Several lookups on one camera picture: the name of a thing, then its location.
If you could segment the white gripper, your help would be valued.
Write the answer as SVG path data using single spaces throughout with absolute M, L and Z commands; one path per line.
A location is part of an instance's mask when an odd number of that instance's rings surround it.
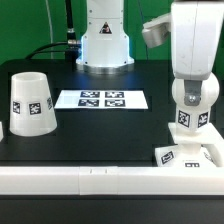
M 174 1 L 171 5 L 171 44 L 174 76 L 184 81 L 184 103 L 198 106 L 201 81 L 212 70 L 219 41 L 219 3 Z

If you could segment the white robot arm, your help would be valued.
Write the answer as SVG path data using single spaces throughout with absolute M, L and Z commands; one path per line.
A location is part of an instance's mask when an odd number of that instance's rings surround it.
M 130 66 L 129 37 L 123 29 L 124 0 L 87 0 L 87 30 L 81 39 L 80 69 L 112 74 Z M 171 40 L 173 93 L 177 103 L 199 107 L 208 101 L 224 21 L 224 0 L 174 0 L 170 12 L 143 24 L 149 48 Z

